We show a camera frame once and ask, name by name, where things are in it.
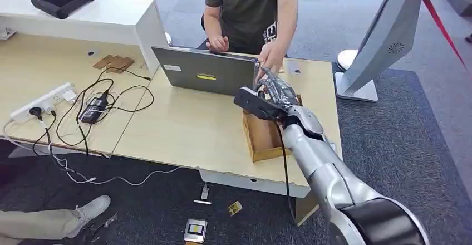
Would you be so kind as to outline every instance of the white shelf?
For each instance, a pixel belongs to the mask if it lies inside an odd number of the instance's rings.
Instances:
[[[151,76],[159,67],[151,47],[168,46],[155,0],[94,0],[66,19],[40,11],[31,0],[0,3],[0,28],[29,35],[138,45]]]

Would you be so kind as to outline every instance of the vent grille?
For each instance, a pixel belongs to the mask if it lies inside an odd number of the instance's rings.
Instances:
[[[389,49],[387,50],[388,53],[390,54],[398,54],[405,49],[405,45],[402,43],[395,42],[389,46]]]

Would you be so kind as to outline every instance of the gray carpet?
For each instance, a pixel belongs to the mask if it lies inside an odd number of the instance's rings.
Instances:
[[[377,85],[380,100],[376,104],[338,100],[347,165],[373,188],[416,213],[433,244],[472,244],[472,205],[416,74],[388,70]],[[70,158],[78,164],[79,157]],[[300,244],[284,196],[214,185],[209,194],[213,204],[195,204],[192,200],[201,189],[195,170],[154,175],[141,187],[123,182],[96,186],[74,184],[47,157],[6,163],[6,169],[19,174],[0,188],[2,210],[73,208],[109,194],[112,205],[96,220],[102,222],[118,213],[119,220],[102,234],[108,244],[183,244],[188,218],[209,221],[205,244]],[[155,169],[170,166],[90,157],[83,168],[100,180],[120,174],[133,181]],[[227,206],[236,200],[243,210],[230,217]],[[327,244],[319,212],[301,231],[309,244]]]

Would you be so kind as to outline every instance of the white sneaker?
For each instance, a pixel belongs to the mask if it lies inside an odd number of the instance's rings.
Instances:
[[[111,198],[107,195],[102,195],[82,207],[75,206],[74,212],[78,217],[78,226],[66,235],[68,238],[75,238],[82,227],[84,227],[90,220],[102,214],[110,205]]]

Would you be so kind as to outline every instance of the power adapter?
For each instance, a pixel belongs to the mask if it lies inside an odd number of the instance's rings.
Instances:
[[[83,123],[94,124],[97,122],[108,105],[108,101],[106,100],[107,94],[108,92],[104,92],[100,97],[94,97],[94,99],[87,104],[87,108],[85,108],[79,117]]]

